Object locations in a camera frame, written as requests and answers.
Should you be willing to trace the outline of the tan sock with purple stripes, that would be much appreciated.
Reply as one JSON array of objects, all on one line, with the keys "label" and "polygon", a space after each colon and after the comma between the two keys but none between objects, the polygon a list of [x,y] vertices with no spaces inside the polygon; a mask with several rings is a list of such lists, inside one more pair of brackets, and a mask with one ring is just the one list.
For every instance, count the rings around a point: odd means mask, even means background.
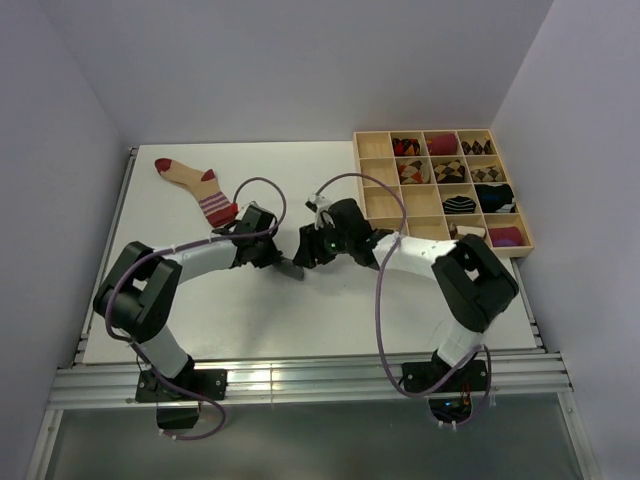
[{"label": "tan sock with purple stripes", "polygon": [[223,227],[236,219],[239,208],[222,192],[212,169],[197,170],[170,158],[158,158],[154,166],[164,180],[185,189],[194,197],[213,228]]}]

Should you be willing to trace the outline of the tan orange argyle sock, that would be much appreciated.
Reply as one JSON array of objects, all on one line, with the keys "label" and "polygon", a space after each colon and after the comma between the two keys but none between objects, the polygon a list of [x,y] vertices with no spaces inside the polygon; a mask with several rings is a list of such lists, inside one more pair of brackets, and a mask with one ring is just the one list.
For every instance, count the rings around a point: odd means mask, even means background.
[{"label": "tan orange argyle sock", "polygon": [[405,158],[396,161],[399,183],[401,185],[428,184],[431,173],[429,162],[418,158]]}]

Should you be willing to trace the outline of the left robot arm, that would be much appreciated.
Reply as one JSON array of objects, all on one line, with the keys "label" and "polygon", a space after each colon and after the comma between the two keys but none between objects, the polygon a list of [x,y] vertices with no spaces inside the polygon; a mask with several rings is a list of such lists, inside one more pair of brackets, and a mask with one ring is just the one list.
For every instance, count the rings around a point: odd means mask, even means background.
[{"label": "left robot arm", "polygon": [[109,335],[141,352],[159,372],[159,388],[183,399],[195,386],[193,359],[167,326],[178,287],[214,271],[251,264],[264,268],[280,262],[273,241],[276,216],[250,203],[241,218],[212,232],[189,249],[154,250],[141,242],[126,245],[100,284],[93,310],[105,319]]}]

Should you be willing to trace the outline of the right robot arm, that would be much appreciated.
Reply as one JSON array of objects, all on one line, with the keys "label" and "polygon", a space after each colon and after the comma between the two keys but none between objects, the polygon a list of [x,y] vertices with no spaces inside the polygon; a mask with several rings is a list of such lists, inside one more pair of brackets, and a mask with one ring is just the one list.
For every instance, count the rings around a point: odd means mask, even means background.
[{"label": "right robot arm", "polygon": [[437,283],[453,322],[434,354],[433,378],[443,389],[457,388],[485,332],[519,294],[513,275],[484,240],[475,234],[428,240],[376,229],[352,198],[331,202],[314,195],[306,207],[315,220],[299,229],[295,265],[313,269],[348,255],[379,275],[396,270]]}]

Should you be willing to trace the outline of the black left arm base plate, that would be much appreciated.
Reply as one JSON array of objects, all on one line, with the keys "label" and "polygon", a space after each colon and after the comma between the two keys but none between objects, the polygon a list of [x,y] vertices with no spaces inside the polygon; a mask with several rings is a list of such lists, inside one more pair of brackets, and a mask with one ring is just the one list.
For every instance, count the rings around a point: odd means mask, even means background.
[{"label": "black left arm base plate", "polygon": [[[227,414],[220,401],[225,399],[227,377],[225,369],[196,369],[175,379],[143,370],[134,401],[156,406],[156,424],[163,434],[181,440],[206,438],[218,433],[226,423]],[[219,412],[217,425],[206,433],[187,434],[201,419],[204,406]]]}]

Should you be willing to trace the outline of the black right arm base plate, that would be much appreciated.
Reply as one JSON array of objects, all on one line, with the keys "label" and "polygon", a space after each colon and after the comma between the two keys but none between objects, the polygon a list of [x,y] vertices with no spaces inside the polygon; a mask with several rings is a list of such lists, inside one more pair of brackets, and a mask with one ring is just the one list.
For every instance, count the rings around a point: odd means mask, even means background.
[{"label": "black right arm base plate", "polygon": [[[422,393],[435,385],[450,370],[440,360],[405,362],[401,365],[399,384],[409,393]],[[431,414],[438,422],[453,427],[467,421],[473,414],[473,393],[486,393],[491,376],[485,361],[472,359],[458,369],[435,394],[447,397],[429,398]]]}]

